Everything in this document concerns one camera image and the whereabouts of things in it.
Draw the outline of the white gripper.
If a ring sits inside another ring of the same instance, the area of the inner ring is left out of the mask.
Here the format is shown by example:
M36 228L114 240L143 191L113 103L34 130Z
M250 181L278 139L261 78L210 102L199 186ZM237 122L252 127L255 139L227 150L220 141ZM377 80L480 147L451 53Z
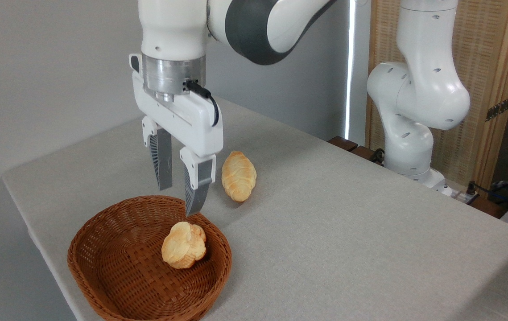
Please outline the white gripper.
M160 190L173 185L172 137L186 148L180 150L184 163L185 213L199 213L209 187L215 182L216 155L223 149L223 116L221 108L194 92L176 95L174 101L155 99L144 91L142 76L132 73L134 97L145 114L142 138L153 161Z

